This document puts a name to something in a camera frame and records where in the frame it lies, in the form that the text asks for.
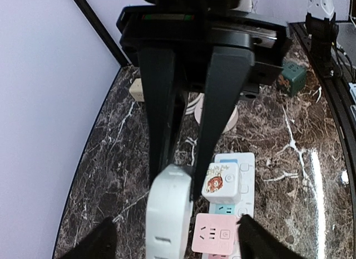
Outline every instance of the black cable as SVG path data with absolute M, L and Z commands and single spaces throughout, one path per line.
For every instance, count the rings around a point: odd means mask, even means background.
M 345 50 L 342 48 L 342 47 L 338 47 L 338 51 L 341 52 L 344 57 L 348 60 L 349 64 L 350 64 L 350 69 L 351 69 L 351 76 L 353 76 L 354 78 L 356 78 L 356 71 L 355 71 L 355 74 L 353 74 L 353 70 L 354 70 L 354 67 L 352 65 L 352 60 L 351 58 L 349 57 L 349 55 L 347 55 L 347 53 L 345 52 Z
M 339 56 L 339 53 L 338 53 L 338 50 L 336 48 L 336 45 L 334 43 L 332 43 L 332 46 L 334 48 L 334 51 L 335 51 L 335 56 L 336 56 L 336 60 L 338 62 L 338 66 L 339 66 L 339 69 L 340 69 L 340 72 L 341 72 L 341 79 L 344 77 L 344 70 L 343 70 L 343 67 L 340 63 L 340 56 Z
M 340 57 L 340 60 L 342 62 L 342 64 L 344 65 L 344 67 L 347 69 L 347 71 L 349 72 L 352 82 L 356 82 L 355 77 L 353 76 L 353 73 L 351 72 L 351 70 L 348 68 L 348 66 L 346 65 L 345 61 Z

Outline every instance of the white cube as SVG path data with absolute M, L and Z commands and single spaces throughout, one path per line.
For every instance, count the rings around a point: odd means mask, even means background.
M 241 174 L 237 163 L 211 163 L 201 194 L 210 203 L 237 204 L 241 198 Z

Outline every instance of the power strip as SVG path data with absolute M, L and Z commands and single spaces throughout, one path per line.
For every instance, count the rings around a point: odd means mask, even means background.
M 128 90 L 131 94 L 131 96 L 138 102 L 145 102 L 144 98 L 144 90 L 142 88 L 142 82 L 141 78 L 137 78 L 132 85 L 130 86 L 130 89 Z
M 195 219 L 191 249 L 194 252 L 230 255 L 234 252 L 237 232 L 235 216 L 199 213 Z
M 221 163 L 221 165 L 226 165 L 226 163 L 236 163 L 238 165 L 239 176 L 240 176 L 240 186 L 239 186 L 240 199 L 235 204 L 210 203 L 209 213 L 234 215 L 237 219 L 240 219 L 243 214 L 248 214 L 249 216 L 253 217 L 254 198 L 255 198 L 255 155 L 253 153 L 217 154 L 215 156 L 214 163 L 215 164 Z M 225 255 L 213 255 L 208 253 L 202 254 L 202 259 L 240 259 L 240 258 L 241 258 L 241 252 L 240 252 L 238 236 L 235 237 L 234 251 L 231 255 L 225 256 Z

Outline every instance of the white power strip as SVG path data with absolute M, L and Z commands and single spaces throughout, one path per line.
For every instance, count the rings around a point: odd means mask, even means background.
M 238 219 L 243 214 L 254 216 L 254 198 L 255 198 L 255 155 L 253 153 L 230 153 L 217 154 L 215 163 L 237 163 L 239 168 L 240 180 L 240 199 L 235 205 L 230 204 L 213 204 L 209 205 L 209 213 L 211 214 L 226 214 L 235 215 Z M 234 251 L 230 256 L 202 254 L 202 259 L 240 259 L 240 245 L 236 237 L 234 243 Z
M 191 177 L 170 164 L 154 180 L 146 209 L 146 259 L 182 259 L 193 210 Z
M 142 88 L 142 82 L 141 78 L 137 78 L 132 85 L 130 86 L 130 89 L 128 90 L 131 94 L 131 96 L 138 102 L 145 102 L 144 98 L 144 90 Z

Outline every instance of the pink power strip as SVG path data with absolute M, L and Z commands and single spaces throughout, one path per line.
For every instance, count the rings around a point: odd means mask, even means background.
M 230 255 L 237 238 L 237 217 L 225 214 L 199 213 L 191 249 L 211 255 Z

